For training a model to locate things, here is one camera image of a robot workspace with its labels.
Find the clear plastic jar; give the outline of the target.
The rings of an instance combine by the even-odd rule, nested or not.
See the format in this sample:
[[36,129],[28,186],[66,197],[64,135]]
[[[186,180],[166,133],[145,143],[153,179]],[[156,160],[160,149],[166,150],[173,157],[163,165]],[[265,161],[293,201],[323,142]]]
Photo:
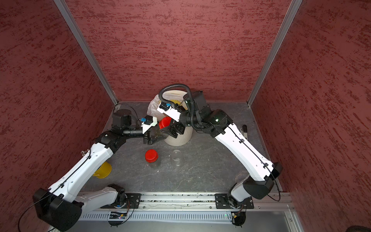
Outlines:
[[183,158],[183,155],[180,150],[176,149],[171,154],[172,164],[175,165],[176,167],[180,167],[182,165],[182,158]]
[[169,137],[169,135],[166,132],[161,131],[160,128],[153,128],[150,132],[150,136],[154,143],[165,140]]

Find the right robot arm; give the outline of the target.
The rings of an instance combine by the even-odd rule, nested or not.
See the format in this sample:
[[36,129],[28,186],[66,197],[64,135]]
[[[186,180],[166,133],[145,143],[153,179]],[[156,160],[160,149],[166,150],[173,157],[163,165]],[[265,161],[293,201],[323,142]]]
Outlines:
[[210,135],[224,145],[248,172],[248,177],[229,190],[227,197],[230,205],[238,208],[248,198],[261,200],[268,196],[277,185],[282,165],[259,153],[225,111],[210,108],[202,92],[188,92],[183,99],[187,108],[160,97],[158,110],[169,116],[177,129],[192,127],[197,132]]

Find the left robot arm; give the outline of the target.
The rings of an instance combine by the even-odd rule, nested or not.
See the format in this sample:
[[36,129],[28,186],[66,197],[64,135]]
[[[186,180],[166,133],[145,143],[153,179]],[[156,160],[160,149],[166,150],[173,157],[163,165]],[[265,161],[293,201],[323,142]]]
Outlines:
[[128,139],[143,138],[149,145],[155,138],[151,132],[159,128],[157,118],[153,116],[146,116],[140,119],[140,125],[133,125],[131,111],[127,109],[114,112],[112,118],[111,129],[95,139],[87,154],[67,174],[48,189],[40,188],[33,195],[37,217],[61,232],[69,230],[82,215],[102,206],[125,208],[129,205],[125,189],[116,184],[87,196],[78,195],[94,173]]

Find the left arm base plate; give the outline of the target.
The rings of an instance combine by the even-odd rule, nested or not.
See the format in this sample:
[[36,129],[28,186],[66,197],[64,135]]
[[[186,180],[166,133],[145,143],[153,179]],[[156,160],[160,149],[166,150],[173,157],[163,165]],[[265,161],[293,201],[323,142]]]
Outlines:
[[137,209],[141,200],[140,193],[119,193],[112,206],[117,209]]

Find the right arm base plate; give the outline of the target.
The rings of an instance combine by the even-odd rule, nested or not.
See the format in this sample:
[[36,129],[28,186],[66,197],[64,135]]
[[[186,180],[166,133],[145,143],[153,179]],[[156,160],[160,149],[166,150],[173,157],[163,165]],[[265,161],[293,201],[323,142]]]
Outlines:
[[232,196],[224,193],[217,193],[214,197],[217,209],[254,209],[252,197],[248,197],[242,202],[238,202]]

